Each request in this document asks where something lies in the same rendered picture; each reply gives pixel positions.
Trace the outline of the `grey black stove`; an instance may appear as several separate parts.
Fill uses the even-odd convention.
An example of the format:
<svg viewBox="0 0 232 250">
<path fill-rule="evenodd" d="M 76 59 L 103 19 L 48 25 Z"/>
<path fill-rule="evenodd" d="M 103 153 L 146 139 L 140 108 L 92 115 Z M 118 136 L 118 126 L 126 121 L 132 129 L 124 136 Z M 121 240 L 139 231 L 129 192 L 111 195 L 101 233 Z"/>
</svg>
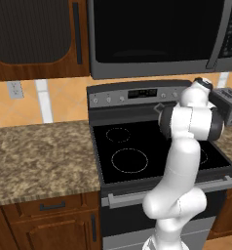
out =
<svg viewBox="0 0 232 250">
<path fill-rule="evenodd" d="M 188 80 L 158 80 L 97 85 L 87 89 L 89 123 L 101 199 L 109 193 L 149 192 L 164 175 L 171 141 L 158 126 L 154 106 L 175 106 Z M 232 161 L 212 142 L 200 142 L 197 183 L 232 178 Z"/>
</svg>

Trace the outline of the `grey microwave oven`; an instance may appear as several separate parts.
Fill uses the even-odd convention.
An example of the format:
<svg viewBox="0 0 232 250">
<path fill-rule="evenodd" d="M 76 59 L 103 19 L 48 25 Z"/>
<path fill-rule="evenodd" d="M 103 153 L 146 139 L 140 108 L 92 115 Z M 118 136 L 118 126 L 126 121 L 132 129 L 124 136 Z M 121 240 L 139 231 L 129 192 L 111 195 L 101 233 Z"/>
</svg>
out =
<svg viewBox="0 0 232 250">
<path fill-rule="evenodd" d="M 232 71 L 232 10 L 224 41 L 214 69 L 206 69 L 207 60 L 180 62 L 129 62 L 108 63 L 96 59 L 94 2 L 87 0 L 91 75 L 94 79 L 179 75 Z"/>
</svg>

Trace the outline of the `grey toaster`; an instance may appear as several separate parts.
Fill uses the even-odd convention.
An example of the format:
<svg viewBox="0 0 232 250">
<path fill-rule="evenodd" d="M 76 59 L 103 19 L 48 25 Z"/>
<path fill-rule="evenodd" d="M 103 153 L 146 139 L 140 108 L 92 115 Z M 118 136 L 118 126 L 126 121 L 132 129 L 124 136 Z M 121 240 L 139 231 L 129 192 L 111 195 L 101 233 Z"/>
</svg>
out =
<svg viewBox="0 0 232 250">
<path fill-rule="evenodd" d="M 217 107 L 224 120 L 224 125 L 232 126 L 232 88 L 213 89 L 209 100 Z"/>
</svg>

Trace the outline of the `black microwave door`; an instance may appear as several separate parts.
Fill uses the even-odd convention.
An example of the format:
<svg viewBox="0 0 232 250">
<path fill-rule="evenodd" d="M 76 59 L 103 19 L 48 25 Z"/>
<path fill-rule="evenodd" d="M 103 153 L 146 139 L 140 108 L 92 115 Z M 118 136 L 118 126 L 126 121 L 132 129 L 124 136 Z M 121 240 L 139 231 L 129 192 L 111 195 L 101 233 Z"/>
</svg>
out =
<svg viewBox="0 0 232 250">
<path fill-rule="evenodd" d="M 93 0 L 100 63 L 207 60 L 229 0 Z"/>
</svg>

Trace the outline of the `black oven door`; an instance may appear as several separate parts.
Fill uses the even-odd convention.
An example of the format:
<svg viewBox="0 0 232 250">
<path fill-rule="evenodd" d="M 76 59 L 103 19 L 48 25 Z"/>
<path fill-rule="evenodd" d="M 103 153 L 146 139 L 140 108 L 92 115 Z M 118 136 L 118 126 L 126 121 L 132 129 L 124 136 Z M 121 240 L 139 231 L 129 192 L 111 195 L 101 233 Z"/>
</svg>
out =
<svg viewBox="0 0 232 250">
<path fill-rule="evenodd" d="M 197 184 L 207 197 L 207 208 L 192 218 L 182 229 L 181 239 L 190 250 L 203 250 L 213 222 L 232 188 L 232 178 Z M 141 204 L 110 208 L 101 201 L 100 227 L 102 250 L 141 250 L 154 232 L 156 222 L 148 219 Z"/>
</svg>

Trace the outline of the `brown wooden cupboard run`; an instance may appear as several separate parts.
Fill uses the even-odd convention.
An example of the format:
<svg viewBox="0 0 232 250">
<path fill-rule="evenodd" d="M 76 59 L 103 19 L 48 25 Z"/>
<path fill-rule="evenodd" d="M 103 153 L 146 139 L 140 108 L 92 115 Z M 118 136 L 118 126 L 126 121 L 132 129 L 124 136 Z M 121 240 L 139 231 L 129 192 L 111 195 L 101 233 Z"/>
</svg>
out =
<svg viewBox="0 0 232 250">
<path fill-rule="evenodd" d="M 232 188 L 227 191 L 224 205 L 210 230 L 208 240 L 232 235 Z"/>
</svg>

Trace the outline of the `brown wooden drawer front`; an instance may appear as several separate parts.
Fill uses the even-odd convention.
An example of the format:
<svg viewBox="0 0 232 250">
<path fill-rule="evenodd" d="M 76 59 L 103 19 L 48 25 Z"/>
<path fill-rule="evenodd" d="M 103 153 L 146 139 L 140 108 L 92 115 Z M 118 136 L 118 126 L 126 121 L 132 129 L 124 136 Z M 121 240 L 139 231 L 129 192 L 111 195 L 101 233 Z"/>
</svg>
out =
<svg viewBox="0 0 232 250">
<path fill-rule="evenodd" d="M 40 203 L 44 205 L 60 204 L 65 201 L 65 207 L 49 211 L 40 211 Z M 4 205 L 2 207 L 6 217 L 11 223 L 29 220 L 31 218 L 45 217 L 51 214 L 75 212 L 97 208 L 99 205 L 99 192 L 92 191 L 80 194 L 39 199 L 28 202 Z"/>
</svg>

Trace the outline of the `brown glass cupboard door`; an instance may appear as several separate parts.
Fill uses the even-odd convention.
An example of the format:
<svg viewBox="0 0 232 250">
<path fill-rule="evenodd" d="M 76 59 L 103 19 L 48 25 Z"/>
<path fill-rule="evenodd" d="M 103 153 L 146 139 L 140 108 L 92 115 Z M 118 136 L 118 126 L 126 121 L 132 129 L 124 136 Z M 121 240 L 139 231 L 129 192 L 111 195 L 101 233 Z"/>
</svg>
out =
<svg viewBox="0 0 232 250">
<path fill-rule="evenodd" d="M 73 2 L 79 6 L 82 64 Z M 86 0 L 0 0 L 0 81 L 89 74 Z"/>
</svg>

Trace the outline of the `grey wall socket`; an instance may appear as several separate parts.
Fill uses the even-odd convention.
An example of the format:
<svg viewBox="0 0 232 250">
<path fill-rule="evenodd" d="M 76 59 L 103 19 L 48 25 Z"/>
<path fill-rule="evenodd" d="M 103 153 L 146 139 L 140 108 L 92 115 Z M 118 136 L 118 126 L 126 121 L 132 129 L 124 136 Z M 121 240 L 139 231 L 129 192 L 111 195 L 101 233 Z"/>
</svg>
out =
<svg viewBox="0 0 232 250">
<path fill-rule="evenodd" d="M 8 81 L 7 88 L 12 100 L 23 98 L 23 91 L 19 81 Z"/>
</svg>

